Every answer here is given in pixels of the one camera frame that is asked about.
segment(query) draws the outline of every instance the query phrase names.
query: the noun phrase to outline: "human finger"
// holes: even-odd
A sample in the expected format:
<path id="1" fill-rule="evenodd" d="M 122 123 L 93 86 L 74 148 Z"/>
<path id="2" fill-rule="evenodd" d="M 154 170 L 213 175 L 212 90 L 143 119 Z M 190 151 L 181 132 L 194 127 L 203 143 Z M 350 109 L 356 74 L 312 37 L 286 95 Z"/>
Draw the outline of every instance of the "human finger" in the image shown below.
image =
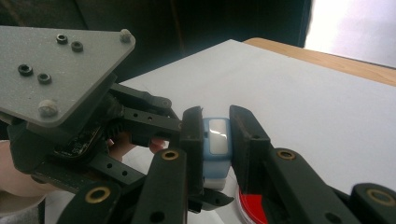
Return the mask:
<path id="1" fill-rule="evenodd" d="M 118 161 L 122 161 L 122 156 L 135 147 L 129 142 L 129 133 L 119 133 L 116 137 L 107 140 L 107 144 L 110 156 Z"/>
<path id="2" fill-rule="evenodd" d="M 152 138 L 151 143 L 149 144 L 149 149 L 151 150 L 152 153 L 156 153 L 160 150 L 163 150 L 165 148 L 165 141 L 163 139 L 159 138 Z"/>

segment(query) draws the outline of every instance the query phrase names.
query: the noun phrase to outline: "screw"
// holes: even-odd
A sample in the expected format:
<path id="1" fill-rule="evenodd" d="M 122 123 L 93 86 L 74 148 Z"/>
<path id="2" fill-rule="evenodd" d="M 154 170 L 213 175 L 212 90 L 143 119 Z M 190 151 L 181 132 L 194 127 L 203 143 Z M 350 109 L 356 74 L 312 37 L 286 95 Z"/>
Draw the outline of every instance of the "screw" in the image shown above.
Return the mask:
<path id="1" fill-rule="evenodd" d="M 65 36 L 65 35 L 57 35 L 56 36 L 56 42 L 58 42 L 58 44 L 62 44 L 62 45 L 67 44 L 67 36 Z"/>
<path id="2" fill-rule="evenodd" d="M 18 72 L 20 72 L 20 74 L 24 77 L 29 77 L 33 74 L 33 68 L 27 64 L 21 64 L 18 67 Z"/>
<path id="3" fill-rule="evenodd" d="M 43 100 L 38 104 L 38 113 L 43 118 L 50 118 L 58 114 L 58 106 L 51 100 Z"/>
<path id="4" fill-rule="evenodd" d="M 131 42 L 132 34 L 127 29 L 122 29 L 120 31 L 120 41 L 122 43 L 130 43 Z"/>
<path id="5" fill-rule="evenodd" d="M 41 73 L 40 75 L 37 76 L 38 81 L 41 84 L 50 84 L 52 81 L 52 78 L 50 77 L 50 75 L 47 75 L 45 73 Z"/>
<path id="6" fill-rule="evenodd" d="M 74 41 L 74 42 L 72 43 L 72 50 L 73 50 L 74 52 L 82 52 L 82 51 L 84 50 L 84 48 L 83 48 L 81 42 L 79 42 L 79 41 Z"/>

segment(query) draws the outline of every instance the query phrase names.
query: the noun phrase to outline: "wooden table edge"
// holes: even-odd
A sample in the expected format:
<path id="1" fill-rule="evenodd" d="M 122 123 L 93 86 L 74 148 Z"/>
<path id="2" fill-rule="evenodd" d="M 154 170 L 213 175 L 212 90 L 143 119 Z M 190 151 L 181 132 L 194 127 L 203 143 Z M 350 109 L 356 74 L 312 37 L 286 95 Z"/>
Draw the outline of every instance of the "wooden table edge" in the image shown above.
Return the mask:
<path id="1" fill-rule="evenodd" d="M 291 45 L 282 44 L 257 37 L 246 40 L 244 41 L 244 43 L 257 48 L 267 49 L 308 63 L 314 63 L 343 73 L 348 73 L 357 77 L 364 77 L 373 81 L 396 87 L 395 69 L 350 60 L 347 58 L 313 51 L 310 49 L 301 49 Z"/>

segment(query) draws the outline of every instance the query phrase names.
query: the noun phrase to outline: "dark background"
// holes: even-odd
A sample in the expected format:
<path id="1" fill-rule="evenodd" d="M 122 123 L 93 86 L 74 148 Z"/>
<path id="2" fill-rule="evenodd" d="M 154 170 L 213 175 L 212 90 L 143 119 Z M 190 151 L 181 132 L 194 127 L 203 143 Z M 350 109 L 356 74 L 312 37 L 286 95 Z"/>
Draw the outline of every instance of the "dark background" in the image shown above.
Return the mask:
<path id="1" fill-rule="evenodd" d="M 128 29 L 136 47 L 115 70 L 120 82 L 228 39 L 303 47 L 310 8 L 310 0 L 0 0 L 0 25 Z"/>

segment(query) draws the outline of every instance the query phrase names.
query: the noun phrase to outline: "hex nut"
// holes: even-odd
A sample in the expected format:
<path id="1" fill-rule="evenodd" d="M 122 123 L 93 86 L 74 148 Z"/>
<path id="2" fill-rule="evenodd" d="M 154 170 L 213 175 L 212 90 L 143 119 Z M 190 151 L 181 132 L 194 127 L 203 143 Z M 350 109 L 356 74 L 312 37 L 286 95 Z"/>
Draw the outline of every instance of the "hex nut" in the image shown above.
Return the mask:
<path id="1" fill-rule="evenodd" d="M 20 72 L 20 74 L 24 77 L 29 77 L 33 74 L 33 68 L 27 64 L 21 64 L 18 67 L 18 72 Z"/>
<path id="2" fill-rule="evenodd" d="M 38 75 L 37 80 L 38 82 L 40 82 L 40 84 L 44 85 L 50 84 L 52 82 L 51 76 L 45 73 L 41 73 L 40 75 Z"/>
<path id="3" fill-rule="evenodd" d="M 58 44 L 62 44 L 62 45 L 67 44 L 67 36 L 66 35 L 57 35 L 56 42 L 58 42 Z"/>
<path id="4" fill-rule="evenodd" d="M 84 50 L 84 46 L 79 41 L 73 41 L 72 50 L 74 52 L 82 52 Z"/>

